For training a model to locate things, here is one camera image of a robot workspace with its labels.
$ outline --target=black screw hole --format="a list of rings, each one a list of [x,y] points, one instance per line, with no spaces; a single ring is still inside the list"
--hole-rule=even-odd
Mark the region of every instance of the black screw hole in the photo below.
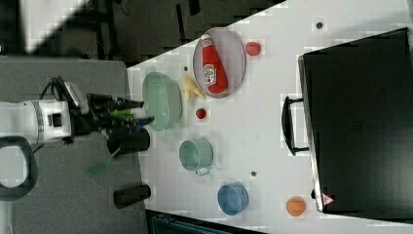
[[[317,29],[322,29],[322,27],[323,27],[322,22],[318,22],[318,23],[316,24],[316,27],[317,27]]]

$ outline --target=blue cup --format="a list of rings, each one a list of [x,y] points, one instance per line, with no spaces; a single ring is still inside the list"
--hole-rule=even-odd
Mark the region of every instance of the blue cup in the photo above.
[[[248,205],[248,193],[239,182],[224,185],[218,191],[218,204],[225,214],[237,215]]]

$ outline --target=briefcase handle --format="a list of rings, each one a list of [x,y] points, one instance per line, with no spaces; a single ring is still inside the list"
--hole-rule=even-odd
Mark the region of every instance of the briefcase handle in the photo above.
[[[295,147],[295,142],[294,142],[294,129],[292,126],[290,105],[293,103],[302,102],[302,101],[303,101],[302,98],[291,99],[289,97],[286,97],[283,107],[282,107],[282,133],[284,135],[286,145],[288,146],[289,151],[291,151],[293,156],[295,156],[295,153],[297,152],[307,151],[310,149],[309,147],[297,148]]]

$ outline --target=green cup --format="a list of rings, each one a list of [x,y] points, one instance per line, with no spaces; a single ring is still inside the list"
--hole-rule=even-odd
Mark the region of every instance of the green cup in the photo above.
[[[212,157],[212,147],[204,139],[185,140],[179,147],[179,160],[182,167],[189,172],[195,172],[198,176],[209,173]]]

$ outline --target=food item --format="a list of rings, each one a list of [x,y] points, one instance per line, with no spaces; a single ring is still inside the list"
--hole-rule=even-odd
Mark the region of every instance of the food item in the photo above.
[[[286,202],[286,210],[291,216],[299,216],[306,210],[306,204],[300,197],[293,197]]]
[[[197,115],[197,117],[198,117],[199,119],[204,119],[205,117],[207,117],[207,111],[204,110],[203,108],[197,109],[197,111],[195,112],[195,114]]]
[[[221,94],[227,89],[227,75],[208,34],[201,37],[203,44],[203,68],[206,86],[213,94]]]
[[[248,42],[245,45],[245,50],[250,56],[258,56],[261,52],[261,45],[256,42]]]
[[[206,95],[195,84],[194,80],[191,77],[187,75],[182,76],[182,84],[183,90],[185,91],[186,100],[189,100],[189,98],[191,97],[191,93],[194,93],[195,97],[199,96],[203,99],[206,98]]]

